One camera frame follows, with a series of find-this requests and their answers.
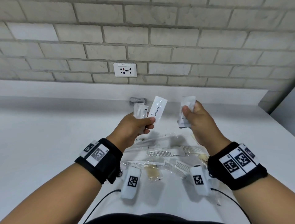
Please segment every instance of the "right hand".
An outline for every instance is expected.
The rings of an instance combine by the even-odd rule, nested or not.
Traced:
[[[184,106],[182,112],[190,122],[196,140],[200,145],[206,147],[210,155],[215,155],[231,143],[224,137],[200,102],[196,101],[193,111],[188,106]]]

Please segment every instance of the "white comb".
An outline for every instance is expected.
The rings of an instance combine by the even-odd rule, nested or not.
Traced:
[[[157,165],[157,166],[164,166],[165,163],[159,162],[150,162],[150,161],[127,161],[128,163],[136,163],[139,165]]]
[[[176,160],[176,166],[189,173],[189,169],[193,166],[188,165],[182,161]]]
[[[185,152],[182,147],[176,147],[173,149],[149,150],[147,155],[150,157],[173,157],[185,156]]]
[[[183,150],[191,154],[207,154],[207,150],[203,146],[183,146]]]
[[[173,165],[172,163],[170,163],[167,160],[164,160],[164,163],[170,171],[172,171],[176,175],[180,176],[183,180],[186,180],[187,178],[189,179],[190,174],[188,172],[176,167],[175,165]]]

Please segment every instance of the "left hand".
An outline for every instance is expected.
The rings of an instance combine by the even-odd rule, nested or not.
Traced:
[[[150,132],[148,129],[154,128],[155,121],[154,117],[136,119],[133,113],[127,114],[106,139],[117,146],[121,152],[124,152],[126,148],[133,145],[142,128],[145,127],[143,133],[148,134]]]

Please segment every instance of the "toothpaste packet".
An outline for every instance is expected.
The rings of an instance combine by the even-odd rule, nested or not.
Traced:
[[[194,109],[194,105],[196,103],[196,97],[195,96],[183,96],[181,103],[180,103],[180,112],[179,112],[179,118],[178,118],[178,126],[180,128],[190,128],[191,124],[189,121],[185,118],[185,116],[182,113],[182,107],[188,106],[191,111]]]
[[[148,117],[156,118],[156,121],[154,124],[156,124],[160,121],[163,111],[165,109],[166,103],[167,103],[166,99],[163,99],[158,96],[155,97],[152,107],[150,108],[149,115],[148,115]]]
[[[137,119],[147,118],[148,115],[148,106],[143,105],[142,103],[135,103],[133,106],[133,116]],[[145,128],[143,128],[139,134],[143,134]]]

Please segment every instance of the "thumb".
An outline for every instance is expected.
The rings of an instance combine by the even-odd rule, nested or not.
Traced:
[[[182,113],[184,114],[185,118],[192,123],[194,120],[194,117],[196,116],[190,109],[188,106],[184,106],[182,108]]]
[[[148,117],[143,119],[136,119],[138,127],[145,127],[147,125],[153,124],[156,119],[154,117]]]

